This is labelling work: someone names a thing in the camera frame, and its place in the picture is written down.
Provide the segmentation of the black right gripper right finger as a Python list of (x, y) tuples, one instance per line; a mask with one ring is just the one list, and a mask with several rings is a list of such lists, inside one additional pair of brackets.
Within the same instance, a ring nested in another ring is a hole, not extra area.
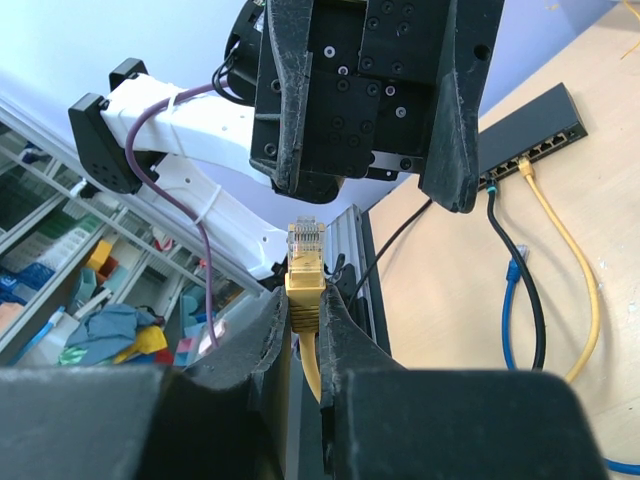
[(584, 410), (545, 373), (410, 370), (351, 319), (319, 307), (322, 444), (335, 479), (604, 479)]

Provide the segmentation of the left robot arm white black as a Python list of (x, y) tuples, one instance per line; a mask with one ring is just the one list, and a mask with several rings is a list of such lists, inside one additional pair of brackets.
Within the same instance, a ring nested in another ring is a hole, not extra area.
[(334, 201), (348, 179), (407, 171), (429, 199), (470, 212), (502, 12), (499, 1), (248, 1), (209, 83), (183, 90), (128, 59), (107, 96), (78, 100), (80, 163), (112, 192), (180, 211), (253, 279), (278, 285), (286, 232), (201, 164), (311, 204)]

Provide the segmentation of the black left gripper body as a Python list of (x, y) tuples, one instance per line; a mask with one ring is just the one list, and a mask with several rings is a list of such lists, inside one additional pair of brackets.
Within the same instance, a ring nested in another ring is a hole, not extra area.
[(431, 138), (446, 1), (311, 1), (310, 85), (298, 188), (276, 184), (280, 83), (269, 1), (248, 1), (225, 48), (228, 86), (254, 110), (250, 164), (281, 195), (333, 201), (348, 179), (420, 174)]

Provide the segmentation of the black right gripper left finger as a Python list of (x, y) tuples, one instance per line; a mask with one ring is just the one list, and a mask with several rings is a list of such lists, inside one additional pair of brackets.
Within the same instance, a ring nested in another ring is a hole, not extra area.
[(5, 479), (280, 479), (286, 465), (289, 302), (185, 369), (5, 368)]

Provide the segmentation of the small black network switch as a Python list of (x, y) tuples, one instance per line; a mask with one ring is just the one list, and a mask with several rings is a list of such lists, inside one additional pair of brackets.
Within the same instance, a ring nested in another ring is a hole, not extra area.
[(479, 134), (479, 188), (518, 171), (588, 135), (574, 99), (559, 83)]

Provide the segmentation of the yellow ethernet cable long loop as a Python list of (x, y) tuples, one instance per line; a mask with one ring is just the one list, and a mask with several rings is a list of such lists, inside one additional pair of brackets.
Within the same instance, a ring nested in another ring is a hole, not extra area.
[(316, 358), (316, 335), (320, 300), (326, 289), (324, 235), (325, 225), (314, 217), (299, 217), (289, 225), (285, 275), (291, 328), (298, 335), (303, 373), (317, 402), (321, 400), (321, 374)]

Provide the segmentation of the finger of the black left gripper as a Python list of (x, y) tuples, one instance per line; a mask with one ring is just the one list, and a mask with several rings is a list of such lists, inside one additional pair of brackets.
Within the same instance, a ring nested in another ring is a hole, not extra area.
[(269, 1), (267, 23), (280, 83), (280, 132), (276, 184), (288, 193), (298, 188), (312, 54), (308, 51), (313, 3)]
[(502, 1), (448, 5), (431, 138), (419, 187), (453, 213), (469, 213), (476, 202), (479, 108), (503, 8)]

